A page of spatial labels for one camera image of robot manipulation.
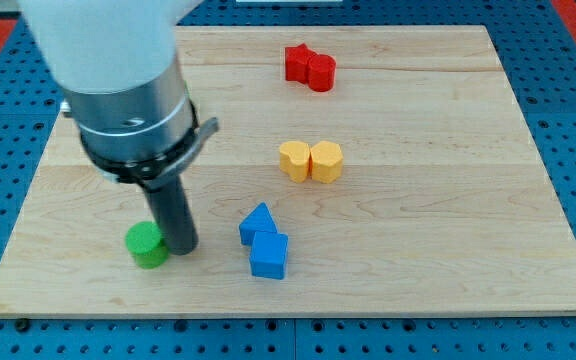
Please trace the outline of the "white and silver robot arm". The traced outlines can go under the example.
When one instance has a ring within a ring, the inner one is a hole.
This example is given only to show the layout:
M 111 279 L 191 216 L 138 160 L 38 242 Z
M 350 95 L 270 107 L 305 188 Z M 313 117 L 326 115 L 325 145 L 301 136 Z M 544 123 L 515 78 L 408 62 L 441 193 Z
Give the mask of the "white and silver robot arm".
M 174 28 L 202 0 L 20 0 L 82 147 L 121 183 L 176 182 L 218 125 L 196 120 Z

